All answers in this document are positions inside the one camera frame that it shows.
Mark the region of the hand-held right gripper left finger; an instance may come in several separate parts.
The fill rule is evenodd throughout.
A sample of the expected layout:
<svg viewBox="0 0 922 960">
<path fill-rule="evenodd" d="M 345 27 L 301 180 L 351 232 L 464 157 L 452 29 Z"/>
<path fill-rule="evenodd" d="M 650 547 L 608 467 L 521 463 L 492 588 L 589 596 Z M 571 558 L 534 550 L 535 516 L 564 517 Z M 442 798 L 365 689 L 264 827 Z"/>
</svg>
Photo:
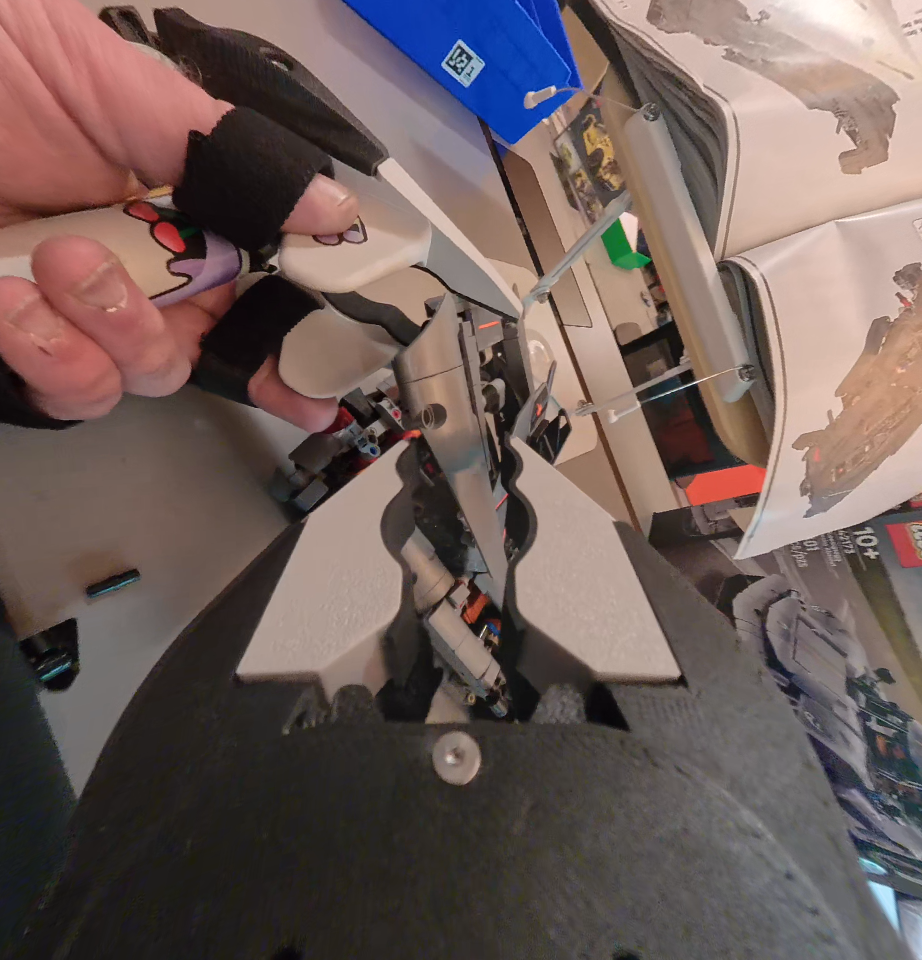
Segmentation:
<svg viewBox="0 0 922 960">
<path fill-rule="evenodd" d="M 402 604 L 403 573 L 383 515 L 403 490 L 398 442 L 311 512 L 237 667 L 245 682 L 316 681 L 324 690 L 388 679 L 383 636 Z"/>
</svg>

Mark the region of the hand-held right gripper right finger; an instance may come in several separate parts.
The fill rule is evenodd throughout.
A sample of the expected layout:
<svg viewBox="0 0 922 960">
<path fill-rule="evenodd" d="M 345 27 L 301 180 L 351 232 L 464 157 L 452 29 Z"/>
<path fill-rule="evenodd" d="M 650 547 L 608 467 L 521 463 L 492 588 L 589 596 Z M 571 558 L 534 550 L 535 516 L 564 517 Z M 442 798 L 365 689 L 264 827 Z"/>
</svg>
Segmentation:
<svg viewBox="0 0 922 960">
<path fill-rule="evenodd" d="M 522 627 L 517 670 L 534 687 L 677 681 L 680 667 L 611 515 L 511 440 L 526 545 L 509 609 Z"/>
</svg>

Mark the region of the grey lego car model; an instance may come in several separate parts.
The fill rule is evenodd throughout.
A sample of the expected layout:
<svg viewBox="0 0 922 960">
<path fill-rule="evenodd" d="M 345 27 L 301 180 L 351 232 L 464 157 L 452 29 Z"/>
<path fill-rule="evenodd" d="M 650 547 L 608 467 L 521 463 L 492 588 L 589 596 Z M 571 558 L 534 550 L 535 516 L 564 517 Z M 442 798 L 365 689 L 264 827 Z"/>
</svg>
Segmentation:
<svg viewBox="0 0 922 960">
<path fill-rule="evenodd" d="M 428 676 L 431 669 L 443 668 L 469 698 L 481 702 L 490 715 L 504 719 L 510 702 L 502 666 L 486 639 L 465 619 L 474 587 L 447 570 L 416 527 L 412 495 L 420 485 L 417 442 L 409 438 L 395 443 L 408 445 L 396 463 L 403 487 L 382 519 L 384 545 L 402 573 L 401 604 L 382 638 L 386 682 L 379 689 L 362 684 L 323 689 L 316 680 L 291 680 L 315 685 L 328 701 L 345 687 L 361 686 L 373 694 L 387 689 L 395 698 L 406 697 L 408 710 L 419 703 L 420 717 L 426 718 L 434 698 L 427 693 Z"/>
</svg>

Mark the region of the grey and black lego door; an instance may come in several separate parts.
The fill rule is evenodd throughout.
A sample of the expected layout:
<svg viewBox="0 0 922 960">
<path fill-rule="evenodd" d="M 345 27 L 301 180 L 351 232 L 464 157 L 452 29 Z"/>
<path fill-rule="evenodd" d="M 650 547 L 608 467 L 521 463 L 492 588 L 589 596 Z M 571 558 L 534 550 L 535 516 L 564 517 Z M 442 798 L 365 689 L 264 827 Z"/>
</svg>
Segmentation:
<svg viewBox="0 0 922 960">
<path fill-rule="evenodd" d="M 424 306 L 426 322 L 394 360 L 402 409 L 420 433 L 416 527 L 449 573 L 503 606 L 508 445 L 518 439 L 557 461 L 572 431 L 552 390 L 557 365 L 532 379 L 518 320 L 452 293 Z"/>
</svg>

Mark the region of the lego set box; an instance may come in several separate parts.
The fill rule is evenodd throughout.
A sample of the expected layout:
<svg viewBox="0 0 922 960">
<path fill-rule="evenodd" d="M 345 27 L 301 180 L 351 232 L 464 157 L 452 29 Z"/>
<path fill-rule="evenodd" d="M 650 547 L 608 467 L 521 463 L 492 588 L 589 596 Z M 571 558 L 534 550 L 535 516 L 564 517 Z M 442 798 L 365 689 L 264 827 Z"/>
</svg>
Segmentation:
<svg viewBox="0 0 922 960">
<path fill-rule="evenodd" d="M 717 605 L 802 724 L 862 869 L 922 900 L 922 494 L 732 563 Z"/>
</svg>

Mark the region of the lego instruction booklet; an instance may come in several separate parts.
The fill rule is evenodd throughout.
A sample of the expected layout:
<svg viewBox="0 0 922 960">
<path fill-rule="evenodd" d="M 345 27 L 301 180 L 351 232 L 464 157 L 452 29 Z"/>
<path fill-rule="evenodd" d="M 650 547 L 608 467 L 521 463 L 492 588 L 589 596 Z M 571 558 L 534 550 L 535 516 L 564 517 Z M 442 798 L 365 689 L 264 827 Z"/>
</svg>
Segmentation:
<svg viewBox="0 0 922 960">
<path fill-rule="evenodd" d="M 592 2 L 771 421 L 754 558 L 922 492 L 922 2 Z"/>
</svg>

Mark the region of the person's left hand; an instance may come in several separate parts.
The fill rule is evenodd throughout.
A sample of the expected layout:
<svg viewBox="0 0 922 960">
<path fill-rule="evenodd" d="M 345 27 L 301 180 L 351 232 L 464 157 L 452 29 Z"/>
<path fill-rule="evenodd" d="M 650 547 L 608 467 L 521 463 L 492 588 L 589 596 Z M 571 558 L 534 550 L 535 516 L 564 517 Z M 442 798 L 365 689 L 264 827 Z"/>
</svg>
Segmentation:
<svg viewBox="0 0 922 960">
<path fill-rule="evenodd" d="M 195 219 L 257 239 L 342 234 L 357 197 L 304 136 L 264 118 L 245 167 L 212 141 L 234 107 L 118 37 L 79 2 L 0 2 L 0 229 L 106 208 L 148 187 L 198 178 Z M 236 301 L 225 284 L 162 308 L 92 238 L 56 235 L 33 279 L 0 277 L 0 423 L 60 430 L 108 414 L 126 394 L 160 398 L 191 378 L 204 340 Z"/>
</svg>

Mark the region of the blue plastic bin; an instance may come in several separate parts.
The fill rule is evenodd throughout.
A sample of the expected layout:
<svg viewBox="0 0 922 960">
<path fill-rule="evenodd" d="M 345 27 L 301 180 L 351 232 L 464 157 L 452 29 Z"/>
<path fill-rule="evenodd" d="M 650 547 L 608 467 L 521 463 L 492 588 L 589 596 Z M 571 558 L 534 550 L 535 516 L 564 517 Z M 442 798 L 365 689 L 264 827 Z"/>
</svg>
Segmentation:
<svg viewBox="0 0 922 960">
<path fill-rule="evenodd" d="M 582 88 L 556 1 L 347 6 L 509 143 Z"/>
</svg>

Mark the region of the orange box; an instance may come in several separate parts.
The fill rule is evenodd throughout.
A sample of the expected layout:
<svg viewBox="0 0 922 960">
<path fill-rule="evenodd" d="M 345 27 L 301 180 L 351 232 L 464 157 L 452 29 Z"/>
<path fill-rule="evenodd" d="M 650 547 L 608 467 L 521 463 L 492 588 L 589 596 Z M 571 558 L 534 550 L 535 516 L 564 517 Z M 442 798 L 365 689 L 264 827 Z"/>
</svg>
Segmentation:
<svg viewBox="0 0 922 960">
<path fill-rule="evenodd" d="M 762 491 L 766 474 L 763 467 L 753 464 L 698 473 L 689 479 L 683 492 L 688 503 L 693 506 L 750 496 L 757 498 Z"/>
</svg>

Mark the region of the yellow car leaflet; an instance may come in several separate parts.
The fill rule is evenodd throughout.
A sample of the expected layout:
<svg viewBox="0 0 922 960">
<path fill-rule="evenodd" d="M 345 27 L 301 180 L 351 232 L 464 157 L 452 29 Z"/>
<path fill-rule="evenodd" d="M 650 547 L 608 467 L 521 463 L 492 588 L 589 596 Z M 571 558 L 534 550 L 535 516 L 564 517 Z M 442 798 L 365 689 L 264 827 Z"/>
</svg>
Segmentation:
<svg viewBox="0 0 922 960">
<path fill-rule="evenodd" d="M 624 189 L 622 170 L 600 108 L 589 105 L 557 134 L 552 162 L 568 202 L 594 222 Z"/>
</svg>

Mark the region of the green plastic bin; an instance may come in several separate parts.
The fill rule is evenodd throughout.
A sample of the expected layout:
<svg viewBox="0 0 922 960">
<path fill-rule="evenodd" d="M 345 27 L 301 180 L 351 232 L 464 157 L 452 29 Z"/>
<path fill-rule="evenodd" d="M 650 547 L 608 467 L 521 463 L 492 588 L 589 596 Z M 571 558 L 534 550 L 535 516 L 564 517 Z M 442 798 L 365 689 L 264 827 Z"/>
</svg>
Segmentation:
<svg viewBox="0 0 922 960">
<path fill-rule="evenodd" d="M 630 214 L 622 214 L 616 218 L 601 234 L 600 240 L 611 264 L 624 271 L 641 270 L 651 263 L 651 258 L 638 251 L 637 244 L 630 241 L 625 225 L 632 221 L 637 227 L 637 220 Z"/>
</svg>

